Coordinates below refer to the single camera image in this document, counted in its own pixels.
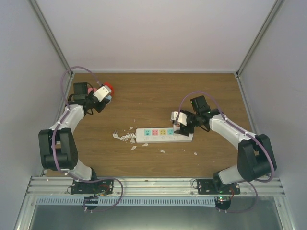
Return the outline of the red cube socket adapter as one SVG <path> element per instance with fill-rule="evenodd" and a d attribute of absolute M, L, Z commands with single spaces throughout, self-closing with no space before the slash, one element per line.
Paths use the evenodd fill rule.
<path fill-rule="evenodd" d="M 111 90 L 111 96 L 114 96 L 114 87 L 109 82 L 104 82 L 103 85 Z"/>

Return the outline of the pink plug adapter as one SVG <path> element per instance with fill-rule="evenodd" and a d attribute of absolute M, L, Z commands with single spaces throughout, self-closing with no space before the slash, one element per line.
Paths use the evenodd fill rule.
<path fill-rule="evenodd" d="M 90 94 L 91 92 L 95 92 L 95 88 L 88 89 L 88 94 Z"/>

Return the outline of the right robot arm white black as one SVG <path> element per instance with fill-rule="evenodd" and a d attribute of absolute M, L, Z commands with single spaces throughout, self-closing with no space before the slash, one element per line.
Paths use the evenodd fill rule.
<path fill-rule="evenodd" d="M 195 127 L 200 127 L 221 135 L 237 150 L 236 165 L 213 175 L 212 186 L 216 193 L 223 194 L 230 185 L 241 181 L 267 183 L 273 179 L 277 164 L 267 135 L 257 135 L 240 127 L 220 107 L 211 109 L 204 96 L 192 98 L 190 103 L 193 112 L 182 109 L 172 112 L 174 133 L 189 136 Z"/>

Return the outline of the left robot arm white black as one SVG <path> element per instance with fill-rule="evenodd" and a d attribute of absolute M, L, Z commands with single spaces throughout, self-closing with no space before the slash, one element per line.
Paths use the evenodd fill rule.
<path fill-rule="evenodd" d="M 82 188 L 89 194 L 98 190 L 98 178 L 93 168 L 79 160 L 73 132 L 86 115 L 94 114 L 93 110 L 102 112 L 111 103 L 113 94 L 109 83 L 99 88 L 88 82 L 75 83 L 73 93 L 65 97 L 63 114 L 53 126 L 38 134 L 42 167 L 82 182 Z"/>

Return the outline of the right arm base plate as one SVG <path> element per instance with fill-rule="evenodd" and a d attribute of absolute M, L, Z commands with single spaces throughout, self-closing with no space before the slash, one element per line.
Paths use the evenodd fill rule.
<path fill-rule="evenodd" d="M 217 178 L 196 179 L 196 187 L 199 195 L 239 195 L 238 184 L 222 184 Z"/>

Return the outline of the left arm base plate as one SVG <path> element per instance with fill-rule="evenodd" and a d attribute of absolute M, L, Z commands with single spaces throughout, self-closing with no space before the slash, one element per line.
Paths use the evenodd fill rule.
<path fill-rule="evenodd" d="M 107 179 L 96 183 L 85 183 L 73 181 L 72 185 L 67 188 L 70 195 L 95 195 L 106 196 L 113 193 L 114 180 Z"/>

